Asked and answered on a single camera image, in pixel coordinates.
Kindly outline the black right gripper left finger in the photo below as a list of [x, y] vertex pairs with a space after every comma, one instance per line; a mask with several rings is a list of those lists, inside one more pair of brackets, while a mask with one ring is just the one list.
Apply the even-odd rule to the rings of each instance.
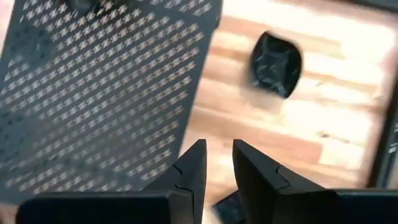
[[39, 194], [19, 207], [16, 224], [201, 224], [206, 156], [199, 139], [140, 191]]

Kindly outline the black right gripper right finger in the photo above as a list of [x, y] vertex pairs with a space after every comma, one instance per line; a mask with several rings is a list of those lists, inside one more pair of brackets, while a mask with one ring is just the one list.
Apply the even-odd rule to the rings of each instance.
[[326, 189], [240, 139], [233, 164], [248, 224], [398, 224], [398, 190]]

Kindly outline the small square black plate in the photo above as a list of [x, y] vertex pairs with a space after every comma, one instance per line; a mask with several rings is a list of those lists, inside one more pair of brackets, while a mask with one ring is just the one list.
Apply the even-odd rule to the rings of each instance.
[[212, 206], [222, 224], [247, 224], [239, 191], [235, 191]]

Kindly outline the black perforated metal rack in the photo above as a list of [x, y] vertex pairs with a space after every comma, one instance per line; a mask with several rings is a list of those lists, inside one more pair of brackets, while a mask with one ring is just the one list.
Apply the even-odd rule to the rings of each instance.
[[143, 189], [178, 157], [223, 0], [15, 0], [0, 202]]

